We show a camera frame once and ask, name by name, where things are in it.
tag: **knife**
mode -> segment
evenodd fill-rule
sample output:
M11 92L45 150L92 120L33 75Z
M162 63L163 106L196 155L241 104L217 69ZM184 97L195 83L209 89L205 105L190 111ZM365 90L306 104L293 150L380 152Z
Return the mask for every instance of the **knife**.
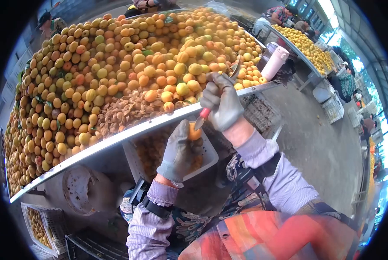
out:
M239 71L240 71L240 58L239 58L239 61L237 62L237 64L235 65L236 68L234 69L233 71L233 74L230 76L230 81L234 84L236 82L236 78L237 78L237 75L239 75ZM200 112L200 116L197 118L197 120L195 121L195 124L194 124L194 130L197 131L198 129L200 129L204 122L207 120L208 118L208 115L210 114L211 112L211 109L209 108L203 108L203 110Z

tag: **hat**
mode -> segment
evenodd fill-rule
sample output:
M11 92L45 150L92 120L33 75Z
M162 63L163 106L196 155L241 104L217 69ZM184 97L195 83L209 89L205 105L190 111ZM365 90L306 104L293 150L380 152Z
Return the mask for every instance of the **hat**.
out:
M291 5L286 5L285 8L290 11L292 13L292 15L297 15L298 14L298 8L296 8L295 6L291 6Z
M38 20L38 26L35 28L35 31L39 30L42 25L51 19L51 13L50 12L45 12L43 13L43 15L41 15L41 17L39 18Z

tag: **pink water bottle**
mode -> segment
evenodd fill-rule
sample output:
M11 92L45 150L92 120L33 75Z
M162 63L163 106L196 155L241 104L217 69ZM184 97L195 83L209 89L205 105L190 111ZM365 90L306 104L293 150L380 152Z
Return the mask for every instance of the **pink water bottle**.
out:
M262 70L262 77L264 77L267 81L271 81L280 69L280 67L284 65L286 59L288 59L288 56L289 52L286 49L282 48L281 46L276 48L276 50L268 60L268 63Z

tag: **red knife handle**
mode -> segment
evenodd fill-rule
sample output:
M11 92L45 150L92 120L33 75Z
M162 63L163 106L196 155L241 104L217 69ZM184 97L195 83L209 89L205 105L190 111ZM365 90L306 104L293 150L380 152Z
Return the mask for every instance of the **red knife handle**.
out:
M211 109L209 108L203 108L203 110L200 113L200 116L204 119L208 119L208 115L210 114Z

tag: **gray glove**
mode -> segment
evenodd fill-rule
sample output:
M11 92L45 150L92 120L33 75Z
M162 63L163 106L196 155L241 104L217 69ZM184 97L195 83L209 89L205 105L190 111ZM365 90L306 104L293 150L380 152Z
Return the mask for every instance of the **gray glove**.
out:
M191 166L191 144L188 133L189 122L184 119L168 138L164 158L156 169L158 174L175 183L182 183Z
M223 132L243 115L244 108L228 75L208 73L207 81L200 105L211 109L208 120L213 124L214 129Z

